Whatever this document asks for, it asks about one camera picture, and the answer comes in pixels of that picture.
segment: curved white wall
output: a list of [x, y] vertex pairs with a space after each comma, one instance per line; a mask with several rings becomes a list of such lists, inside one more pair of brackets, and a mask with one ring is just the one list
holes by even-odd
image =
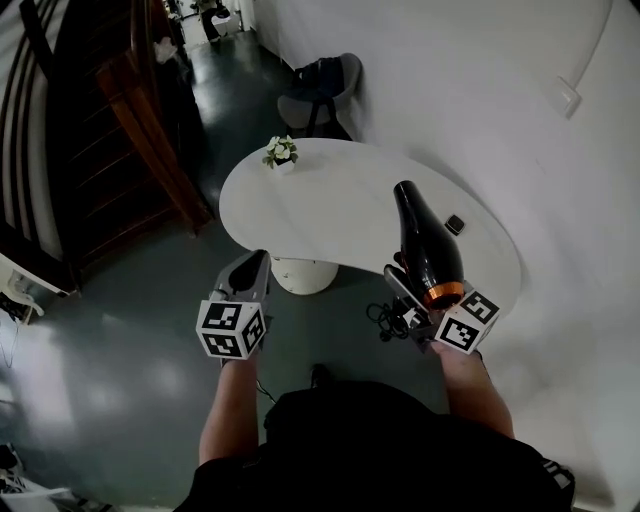
[[257, 0], [256, 25], [293, 67], [359, 55], [355, 137], [449, 176], [504, 225], [525, 276], [483, 345], [493, 379], [521, 439], [573, 466], [582, 495], [628, 511], [640, 500], [640, 16], [628, 0], [614, 0], [573, 118], [546, 96], [602, 5]]

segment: concrete floor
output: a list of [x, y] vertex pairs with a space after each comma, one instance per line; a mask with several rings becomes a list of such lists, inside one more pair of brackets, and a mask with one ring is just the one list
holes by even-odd
[[[237, 162], [284, 133], [275, 100], [290, 71], [251, 34], [191, 57], [207, 141], [194, 178], [215, 206]], [[165, 230], [110, 262], [82, 296], [55, 301], [20, 328], [12, 368], [0, 361], [0, 432], [28, 476], [113, 504], [181, 502], [219, 372], [194, 332], [198, 306], [242, 253], [219, 221], [195, 240]], [[390, 297], [381, 277], [348, 268], [311, 297], [274, 281], [263, 385], [275, 397], [305, 387], [311, 364], [324, 362], [338, 378], [389, 383], [443, 411], [438, 362], [409, 342], [380, 342], [365, 317], [368, 303]], [[0, 340], [9, 357], [6, 322]], [[260, 418], [269, 407], [259, 396]]]

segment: shoe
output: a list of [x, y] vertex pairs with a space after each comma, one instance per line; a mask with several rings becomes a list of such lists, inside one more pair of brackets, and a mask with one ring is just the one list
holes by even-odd
[[333, 376], [323, 364], [314, 364], [311, 368], [311, 389], [324, 388], [333, 384]]

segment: small potted plant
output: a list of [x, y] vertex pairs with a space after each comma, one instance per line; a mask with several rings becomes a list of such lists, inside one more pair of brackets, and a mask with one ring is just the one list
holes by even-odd
[[280, 175], [293, 171], [293, 167], [298, 160], [296, 147], [293, 139], [287, 135], [286, 137], [272, 137], [267, 146], [267, 156], [262, 159], [262, 163], [269, 168], [276, 170]]

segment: gray chair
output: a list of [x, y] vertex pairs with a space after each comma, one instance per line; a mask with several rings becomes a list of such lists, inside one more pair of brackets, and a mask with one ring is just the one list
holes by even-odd
[[[333, 98], [336, 112], [340, 112], [349, 106], [351, 97], [355, 93], [356, 86], [358, 85], [358, 79], [362, 73], [362, 62], [352, 53], [341, 55], [340, 60], [342, 61], [342, 69], [344, 72], [344, 91]], [[288, 132], [290, 132], [291, 129], [300, 130], [307, 128], [312, 110], [313, 103], [294, 100], [287, 96], [280, 96], [280, 98], [278, 98], [278, 112], [280, 112], [280, 117], [282, 117], [283, 121], [287, 124]], [[329, 108], [323, 105], [318, 110], [315, 126], [327, 124], [329, 121], [331, 121]]]

